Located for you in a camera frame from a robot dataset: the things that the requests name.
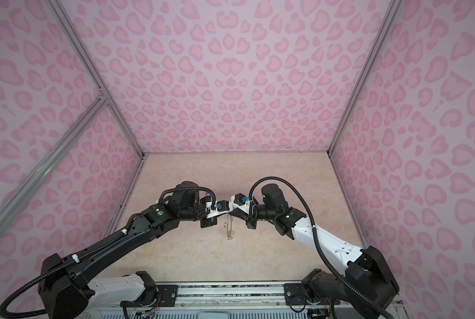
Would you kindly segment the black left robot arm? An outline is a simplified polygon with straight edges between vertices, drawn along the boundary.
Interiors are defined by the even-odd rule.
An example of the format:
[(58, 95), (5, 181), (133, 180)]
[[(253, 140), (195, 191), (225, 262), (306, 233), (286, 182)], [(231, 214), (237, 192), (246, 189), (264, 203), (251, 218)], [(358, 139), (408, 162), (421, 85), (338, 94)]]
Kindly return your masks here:
[(110, 303), (157, 307), (162, 294), (145, 271), (103, 281), (99, 274), (133, 250), (178, 228), (183, 221), (211, 227), (220, 215), (237, 209), (248, 213), (247, 197), (218, 201), (216, 194), (193, 182), (162, 192), (157, 203), (133, 214), (127, 224), (87, 249), (43, 262), (39, 295), (49, 318), (76, 318), (89, 308)]

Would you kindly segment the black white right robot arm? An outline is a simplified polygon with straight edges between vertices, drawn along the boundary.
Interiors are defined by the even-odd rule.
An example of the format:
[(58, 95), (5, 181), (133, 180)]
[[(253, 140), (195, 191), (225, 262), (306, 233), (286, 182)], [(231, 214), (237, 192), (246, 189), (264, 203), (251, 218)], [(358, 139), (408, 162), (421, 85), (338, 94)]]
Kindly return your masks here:
[(327, 268), (311, 271), (301, 284), (305, 299), (345, 301), (363, 318), (392, 318), (387, 310), (399, 286), (383, 254), (375, 247), (348, 243), (318, 226), (302, 195), (293, 190), (303, 209), (290, 206), (276, 183), (261, 189), (261, 199), (236, 194), (219, 202), (218, 211), (240, 218), (250, 229), (259, 221), (272, 224), (282, 236), (314, 249)]

